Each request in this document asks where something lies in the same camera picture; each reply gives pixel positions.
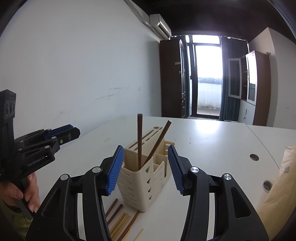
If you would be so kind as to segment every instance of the human hand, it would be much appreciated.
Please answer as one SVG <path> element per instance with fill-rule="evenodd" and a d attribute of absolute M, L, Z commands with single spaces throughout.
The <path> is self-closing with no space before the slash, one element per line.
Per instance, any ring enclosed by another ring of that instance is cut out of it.
<path fill-rule="evenodd" d="M 27 176 L 28 186 L 24 192 L 24 198 L 28 202 L 28 208 L 31 212 L 37 212 L 40 207 L 39 188 L 37 185 L 37 176 L 33 172 Z"/>
<path fill-rule="evenodd" d="M 0 198 L 9 206 L 15 206 L 15 199 L 23 199 L 28 202 L 28 208 L 37 212 L 40 207 L 39 188 L 35 173 L 27 176 L 28 186 L 24 192 L 11 182 L 0 183 Z"/>

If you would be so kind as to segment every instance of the qr code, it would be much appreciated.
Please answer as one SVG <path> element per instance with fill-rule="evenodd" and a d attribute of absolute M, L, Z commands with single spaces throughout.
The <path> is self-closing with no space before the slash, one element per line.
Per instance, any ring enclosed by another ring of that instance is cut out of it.
<path fill-rule="evenodd" d="M 289 171 L 290 171 L 290 166 L 286 166 L 285 170 L 284 170 L 284 173 L 289 173 Z"/>

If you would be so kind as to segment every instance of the air conditioner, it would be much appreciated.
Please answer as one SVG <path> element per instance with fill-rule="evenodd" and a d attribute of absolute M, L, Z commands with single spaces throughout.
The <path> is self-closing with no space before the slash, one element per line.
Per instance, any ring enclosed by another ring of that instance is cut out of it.
<path fill-rule="evenodd" d="M 150 26 L 153 27 L 164 39 L 169 39 L 172 32 L 160 14 L 150 15 Z"/>

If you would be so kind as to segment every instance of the wooden chopstick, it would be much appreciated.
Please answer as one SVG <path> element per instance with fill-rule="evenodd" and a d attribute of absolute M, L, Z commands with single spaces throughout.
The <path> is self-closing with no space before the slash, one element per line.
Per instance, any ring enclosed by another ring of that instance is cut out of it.
<path fill-rule="evenodd" d="M 145 229 L 142 229 L 142 230 L 138 233 L 137 237 L 135 237 L 135 239 L 134 239 L 133 241 L 137 241 L 137 240 L 140 238 L 140 236 L 142 235 L 142 233 L 144 232 L 144 230 L 145 230 Z"/>
<path fill-rule="evenodd" d="M 114 208 L 115 204 L 117 203 L 118 199 L 116 198 L 114 200 L 114 202 L 111 204 L 111 206 L 109 207 L 108 211 L 105 213 L 105 216 L 107 217 L 109 215 L 109 213 L 111 212 L 112 208 Z"/>
<path fill-rule="evenodd" d="M 143 115 L 137 116 L 137 128 L 138 128 L 138 170 L 142 168 L 142 131 L 143 131 Z"/>
<path fill-rule="evenodd" d="M 120 211 L 120 209 L 123 207 L 122 204 L 119 205 L 119 207 L 115 210 L 114 214 L 111 216 L 111 218 L 109 219 L 109 221 L 107 222 L 107 224 L 109 225 L 112 220 L 115 218 L 116 214 L 118 214 L 118 212 Z"/>
<path fill-rule="evenodd" d="M 121 225 L 124 223 L 124 221 L 127 219 L 128 214 L 125 213 L 118 225 L 113 229 L 113 231 L 110 233 L 111 237 L 117 232 L 117 230 L 121 227 Z"/>
<path fill-rule="evenodd" d="M 158 146 L 160 145 L 161 141 L 162 141 L 163 138 L 165 137 L 165 135 L 166 135 L 166 133 L 167 133 L 167 131 L 168 131 L 168 129 L 169 129 L 171 123 L 172 123 L 172 122 L 171 122 L 170 120 L 168 120 L 168 122 L 165 124 L 165 126 L 164 126 L 164 128 L 163 128 L 161 134 L 159 135 L 159 137 L 158 137 L 158 139 L 157 139 L 157 141 L 156 141 L 154 147 L 152 148 L 152 150 L 151 150 L 150 154 L 148 155 L 148 157 L 147 157 L 145 163 L 143 164 L 143 166 L 144 166 L 144 165 L 145 165 L 145 164 L 151 159 L 151 157 L 153 157 L 153 155 L 154 155 L 154 153 L 156 152 Z"/>
<path fill-rule="evenodd" d="M 121 233 L 121 231 L 123 230 L 125 225 L 128 223 L 130 218 L 131 218 L 130 216 L 127 216 L 127 218 L 124 220 L 123 224 L 120 226 L 120 228 L 117 230 L 117 232 L 113 235 L 112 240 L 115 240 L 117 238 L 117 236 Z"/>
<path fill-rule="evenodd" d="M 131 230 L 128 230 L 128 232 L 126 233 L 126 235 L 124 235 L 124 237 L 122 238 L 121 241 L 124 241 L 126 239 L 126 237 L 129 235 L 130 232 L 131 232 Z"/>
<path fill-rule="evenodd" d="M 123 218 L 123 216 L 125 215 L 125 213 L 122 213 L 120 215 L 120 217 L 117 219 L 116 223 L 112 226 L 112 228 L 109 230 L 110 234 L 113 232 L 113 230 L 117 227 L 118 223 L 121 221 L 121 219 Z"/>
<path fill-rule="evenodd" d="M 128 226 L 126 227 L 126 229 L 123 231 L 123 233 L 120 235 L 120 237 L 117 239 L 117 241 L 122 241 L 123 237 L 130 230 L 131 226 L 133 225 L 133 223 L 135 222 L 135 220 L 137 219 L 137 217 L 139 216 L 139 214 L 140 214 L 140 211 L 137 211 L 137 213 L 134 215 L 133 219 L 130 221 L 130 223 L 128 224 Z"/>

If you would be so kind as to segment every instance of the curtain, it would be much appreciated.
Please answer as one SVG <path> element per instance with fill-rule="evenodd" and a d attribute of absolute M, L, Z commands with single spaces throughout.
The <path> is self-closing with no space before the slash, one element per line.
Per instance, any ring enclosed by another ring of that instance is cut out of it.
<path fill-rule="evenodd" d="M 222 97 L 221 111 L 219 120 L 221 121 L 238 121 L 240 99 L 228 97 L 228 59 L 241 58 L 249 53 L 247 41 L 220 37 L 222 50 L 223 77 L 222 77 Z"/>

